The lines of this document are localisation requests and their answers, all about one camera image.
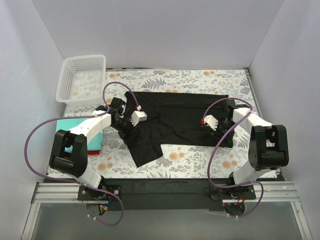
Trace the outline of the black t shirt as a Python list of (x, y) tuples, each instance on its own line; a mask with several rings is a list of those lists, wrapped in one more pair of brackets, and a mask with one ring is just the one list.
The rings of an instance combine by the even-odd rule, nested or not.
[(136, 103), (147, 114), (147, 120), (123, 138), (137, 167), (163, 156), (162, 145), (214, 147), (213, 130), (202, 125), (201, 119), (207, 115), (218, 121), (228, 117), (226, 95), (127, 91), (125, 97), (126, 117), (136, 109)]

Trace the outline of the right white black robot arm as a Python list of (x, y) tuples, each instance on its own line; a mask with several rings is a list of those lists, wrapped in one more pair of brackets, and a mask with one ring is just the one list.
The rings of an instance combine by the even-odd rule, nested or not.
[(238, 170), (230, 175), (231, 183), (217, 185), (210, 177), (210, 166), (207, 167), (207, 177), (210, 184), (216, 188), (226, 189), (227, 195), (237, 199), (245, 192), (244, 186), (252, 185), (262, 175), (285, 167), (289, 163), (287, 129), (283, 125), (274, 125), (252, 112), (253, 106), (238, 99), (243, 104), (228, 105), (229, 128), (213, 149), (209, 163), (225, 138), (237, 126), (241, 126), (250, 134), (248, 160)]

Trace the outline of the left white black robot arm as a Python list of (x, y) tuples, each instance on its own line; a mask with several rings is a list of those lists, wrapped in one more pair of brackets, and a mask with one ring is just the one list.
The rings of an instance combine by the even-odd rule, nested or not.
[(68, 130), (60, 129), (54, 136), (49, 159), (50, 168), (66, 174), (83, 185), (90, 186), (89, 194), (95, 200), (106, 196), (102, 176), (88, 165), (88, 143), (105, 128), (112, 127), (120, 134), (129, 134), (146, 115), (138, 106), (128, 117), (124, 111), (126, 103), (116, 98), (113, 104), (98, 106), (92, 115)]

